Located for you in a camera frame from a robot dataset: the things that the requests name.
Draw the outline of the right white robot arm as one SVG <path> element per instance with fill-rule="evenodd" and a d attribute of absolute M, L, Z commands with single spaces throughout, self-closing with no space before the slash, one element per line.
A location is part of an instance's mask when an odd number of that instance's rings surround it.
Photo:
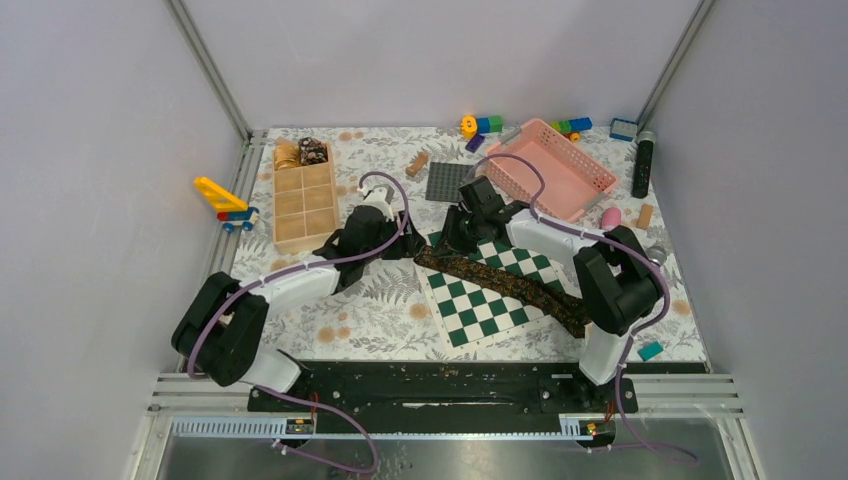
<path fill-rule="evenodd" d="M 573 386 L 575 402 L 597 412 L 613 398 L 610 381 L 624 367 L 635 332 L 669 288 L 632 230 L 581 229 L 536 210 L 533 202 L 505 203 L 490 181 L 463 184 L 461 200 L 447 211 L 436 255 L 467 256 L 482 243 L 529 250 L 571 265 L 592 327 L 579 360 L 583 378 Z"/>

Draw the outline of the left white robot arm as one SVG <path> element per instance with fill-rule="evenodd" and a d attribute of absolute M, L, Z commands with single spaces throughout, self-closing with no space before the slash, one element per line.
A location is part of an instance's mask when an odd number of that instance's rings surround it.
<path fill-rule="evenodd" d="M 172 334 L 171 345 L 189 360 L 194 373 L 217 385 L 241 382 L 270 388 L 282 408 L 299 410 L 309 401 L 311 387 L 290 355 L 262 346 L 266 321 L 343 292 L 375 260 L 413 258 L 425 245 L 406 211 L 388 218 L 374 206 L 358 206 L 342 228 L 298 264 L 251 281 L 225 272 L 210 275 Z"/>

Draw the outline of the wooden compartment box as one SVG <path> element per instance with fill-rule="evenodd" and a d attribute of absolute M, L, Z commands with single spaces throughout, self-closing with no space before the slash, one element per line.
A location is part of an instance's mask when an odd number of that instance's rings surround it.
<path fill-rule="evenodd" d="M 328 162 L 275 171 L 272 154 L 272 240 L 283 255 L 296 255 L 322 246 L 339 227 L 338 195 L 331 146 Z M 277 145 L 297 145 L 279 138 Z"/>

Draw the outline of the black key-patterned necktie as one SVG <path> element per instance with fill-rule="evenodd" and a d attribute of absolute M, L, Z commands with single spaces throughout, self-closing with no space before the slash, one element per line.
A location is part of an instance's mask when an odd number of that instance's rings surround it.
<path fill-rule="evenodd" d="M 565 293 L 561 288 L 466 257 L 437 257 L 430 246 L 425 246 L 413 261 L 419 266 L 519 300 L 525 306 L 539 308 L 557 320 L 574 338 L 585 337 L 585 327 L 590 323 L 585 303 L 582 299 Z"/>

